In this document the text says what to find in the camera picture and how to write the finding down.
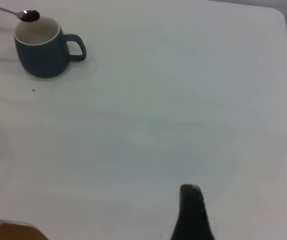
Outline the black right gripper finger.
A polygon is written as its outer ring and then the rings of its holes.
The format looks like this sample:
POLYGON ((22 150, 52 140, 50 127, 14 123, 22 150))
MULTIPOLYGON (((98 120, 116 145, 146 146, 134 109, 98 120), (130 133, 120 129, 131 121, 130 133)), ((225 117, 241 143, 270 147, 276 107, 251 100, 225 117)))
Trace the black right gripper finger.
POLYGON ((197 185, 183 184, 180 187, 179 214, 172 240, 214 240, 204 196, 197 185))

